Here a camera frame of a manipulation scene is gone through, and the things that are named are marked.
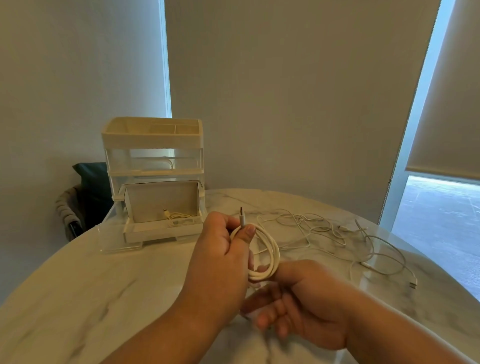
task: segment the dark green cushion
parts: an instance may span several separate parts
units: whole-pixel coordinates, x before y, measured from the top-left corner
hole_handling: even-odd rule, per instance
[[[113,205],[105,162],[78,163],[73,169],[82,177],[85,227],[98,225]]]

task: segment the round table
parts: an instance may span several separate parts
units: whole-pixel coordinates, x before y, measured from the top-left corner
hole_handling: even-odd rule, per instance
[[[458,282],[409,244],[349,212],[307,198],[278,192],[224,189],[206,191],[208,211],[238,214],[249,222],[256,216],[277,216],[278,208],[315,213],[353,229],[358,219],[368,233],[402,249],[419,285],[408,286],[407,271],[385,277],[353,269],[353,283],[426,326],[480,362],[480,303]],[[297,228],[265,223],[279,245],[305,244]],[[75,239],[18,287],[0,308],[1,363],[99,363],[137,331],[159,317],[179,293],[195,243],[160,243],[142,250],[100,253],[96,229]],[[320,235],[314,246],[332,253],[335,245]],[[384,244],[377,250],[394,254]],[[282,259],[314,259],[347,276],[349,262],[318,250],[282,252]],[[395,269],[395,262],[377,257],[374,266]],[[329,352],[298,338],[279,343],[264,337],[237,317],[217,337],[203,363],[354,363],[347,351]]]

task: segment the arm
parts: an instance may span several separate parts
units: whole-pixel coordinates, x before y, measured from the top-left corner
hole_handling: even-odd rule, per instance
[[[252,268],[247,225],[230,241],[236,218],[210,213],[190,259],[183,288],[156,321],[115,350],[103,364],[197,363],[221,329],[238,313]]]
[[[330,350],[347,348],[360,363],[472,363],[420,325],[335,278],[320,264],[281,263],[274,283],[247,298],[242,312],[260,310],[255,324],[275,326]]]

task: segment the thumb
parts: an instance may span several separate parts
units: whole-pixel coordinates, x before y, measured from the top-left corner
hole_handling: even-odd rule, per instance
[[[282,262],[274,275],[269,279],[272,282],[280,283],[283,286],[291,287],[305,277],[305,261]]]
[[[232,239],[230,243],[229,253],[248,256],[249,245],[255,236],[255,226],[248,224],[243,229],[239,230],[237,235]]]

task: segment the desktop drawer organizer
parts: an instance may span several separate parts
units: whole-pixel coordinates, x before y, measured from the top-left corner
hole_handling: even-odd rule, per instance
[[[102,139],[114,201],[98,225],[102,252],[141,249],[148,242],[182,240],[202,231],[200,120],[115,118]]]

